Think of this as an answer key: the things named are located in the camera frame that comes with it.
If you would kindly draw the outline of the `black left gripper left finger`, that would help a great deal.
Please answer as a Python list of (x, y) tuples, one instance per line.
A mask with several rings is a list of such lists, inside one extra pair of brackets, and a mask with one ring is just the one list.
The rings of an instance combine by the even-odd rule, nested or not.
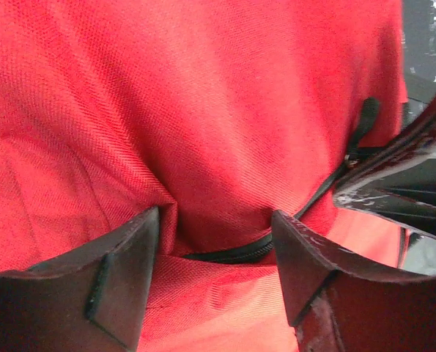
[(65, 254), (0, 272), (0, 351), (135, 351), (159, 232), (150, 208)]

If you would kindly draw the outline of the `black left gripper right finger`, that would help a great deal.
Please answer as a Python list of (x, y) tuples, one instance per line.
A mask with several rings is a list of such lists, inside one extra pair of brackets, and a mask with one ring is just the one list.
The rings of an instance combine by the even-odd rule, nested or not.
[(370, 260), (281, 211), (271, 232), (301, 351), (436, 351), (436, 276)]

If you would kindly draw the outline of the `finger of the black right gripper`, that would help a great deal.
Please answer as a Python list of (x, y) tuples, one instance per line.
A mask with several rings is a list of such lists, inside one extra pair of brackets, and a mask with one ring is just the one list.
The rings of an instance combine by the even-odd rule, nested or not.
[(436, 96), (384, 149), (339, 180), (333, 203), (436, 239)]

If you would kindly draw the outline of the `red backpack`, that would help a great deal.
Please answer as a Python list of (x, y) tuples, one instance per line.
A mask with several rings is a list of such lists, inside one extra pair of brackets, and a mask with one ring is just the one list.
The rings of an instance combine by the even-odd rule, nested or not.
[(400, 1), (0, 1), (0, 271), (160, 209), (140, 351), (296, 351), (276, 260), (200, 263), (401, 125)]

